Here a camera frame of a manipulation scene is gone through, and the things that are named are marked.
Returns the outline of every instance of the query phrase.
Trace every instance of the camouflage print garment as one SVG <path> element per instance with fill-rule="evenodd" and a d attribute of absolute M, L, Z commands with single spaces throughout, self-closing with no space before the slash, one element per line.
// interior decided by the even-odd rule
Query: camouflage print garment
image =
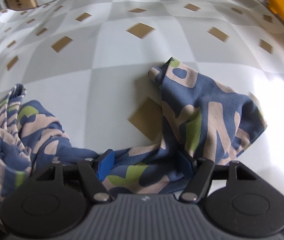
<path fill-rule="evenodd" d="M 225 165 L 244 152 L 265 130 L 253 101 L 176 59 L 153 67 L 149 77 L 162 96 L 162 140 L 147 147 L 115 151 L 103 181 L 109 192 L 169 193 L 187 180 L 176 166 L 176 150 Z M 17 84 L 0 102 L 0 204 L 36 169 L 49 162 L 76 163 L 97 158 L 72 148 L 60 122 L 38 101 L 21 105 L 25 88 Z"/>

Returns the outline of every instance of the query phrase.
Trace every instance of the white logo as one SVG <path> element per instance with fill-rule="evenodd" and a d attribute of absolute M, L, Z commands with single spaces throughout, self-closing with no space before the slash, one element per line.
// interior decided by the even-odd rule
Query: white logo
<path fill-rule="evenodd" d="M 150 200 L 151 198 L 149 196 L 144 196 L 141 198 L 141 200 L 143 200 L 144 202 Z"/>

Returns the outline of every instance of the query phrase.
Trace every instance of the silver screw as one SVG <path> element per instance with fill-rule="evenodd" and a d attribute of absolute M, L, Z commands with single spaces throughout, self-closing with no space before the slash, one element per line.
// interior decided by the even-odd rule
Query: silver screw
<path fill-rule="evenodd" d="M 95 193 L 93 198 L 99 202 L 105 202 L 110 198 L 110 195 L 104 192 Z"/>
<path fill-rule="evenodd" d="M 192 192 L 185 192 L 182 194 L 182 199 L 185 201 L 195 201 L 198 198 L 198 195 Z"/>

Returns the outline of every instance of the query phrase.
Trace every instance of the brown plant pot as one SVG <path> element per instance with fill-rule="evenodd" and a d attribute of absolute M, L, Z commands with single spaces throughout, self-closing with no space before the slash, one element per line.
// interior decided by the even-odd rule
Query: brown plant pot
<path fill-rule="evenodd" d="M 6 3 L 10 9 L 16 11 L 23 11 L 38 6 L 36 0 L 6 0 Z"/>

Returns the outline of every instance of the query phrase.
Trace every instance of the patterned fabric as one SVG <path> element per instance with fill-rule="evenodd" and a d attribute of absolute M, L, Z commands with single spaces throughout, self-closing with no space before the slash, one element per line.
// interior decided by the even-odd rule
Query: patterned fabric
<path fill-rule="evenodd" d="M 149 77 L 161 89 L 163 134 L 159 144 L 116 151 L 103 184 L 118 193 L 168 193 L 187 180 L 176 166 L 177 150 L 194 158 L 227 164 L 265 130 L 253 101 L 171 58 L 153 67 Z M 21 106 L 21 84 L 0 101 L 0 203 L 38 168 L 97 158 L 88 149 L 72 148 L 58 119 L 38 101 Z"/>

